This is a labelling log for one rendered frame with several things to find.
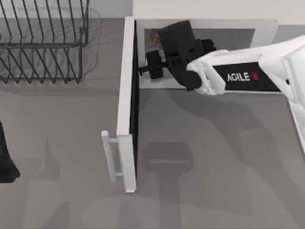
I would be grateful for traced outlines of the white cabinet door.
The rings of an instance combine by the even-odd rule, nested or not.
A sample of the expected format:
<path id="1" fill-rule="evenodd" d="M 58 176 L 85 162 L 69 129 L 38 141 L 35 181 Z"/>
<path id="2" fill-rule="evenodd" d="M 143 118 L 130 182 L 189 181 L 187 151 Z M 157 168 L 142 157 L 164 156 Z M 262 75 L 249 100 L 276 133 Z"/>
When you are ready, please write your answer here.
<path id="1" fill-rule="evenodd" d="M 137 153 L 137 115 L 138 115 L 138 44 L 137 24 L 134 17 L 125 17 L 122 48 L 122 64 L 117 115 L 119 156 L 126 193 L 137 189 L 136 156 Z"/>

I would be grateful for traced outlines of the orange and grey object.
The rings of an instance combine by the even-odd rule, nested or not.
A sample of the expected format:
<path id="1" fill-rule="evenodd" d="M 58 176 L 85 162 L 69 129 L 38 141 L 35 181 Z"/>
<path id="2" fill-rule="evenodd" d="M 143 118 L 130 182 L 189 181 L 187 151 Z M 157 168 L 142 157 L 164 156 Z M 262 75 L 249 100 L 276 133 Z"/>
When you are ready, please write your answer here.
<path id="1" fill-rule="evenodd" d="M 150 40 L 151 44 L 153 46 L 160 46 L 161 42 L 160 42 L 160 38 L 159 38 L 157 32 L 154 30 L 150 30 L 148 34 L 149 34 L 149 40 Z"/>

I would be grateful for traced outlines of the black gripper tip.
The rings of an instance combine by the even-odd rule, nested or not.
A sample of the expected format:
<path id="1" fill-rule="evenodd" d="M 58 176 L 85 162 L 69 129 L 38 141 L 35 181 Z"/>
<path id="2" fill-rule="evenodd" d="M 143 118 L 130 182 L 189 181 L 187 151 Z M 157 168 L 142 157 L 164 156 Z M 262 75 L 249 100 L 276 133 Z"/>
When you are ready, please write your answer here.
<path id="1" fill-rule="evenodd" d="M 3 124 L 0 121 L 0 184 L 13 183 L 20 177 L 6 144 Z"/>

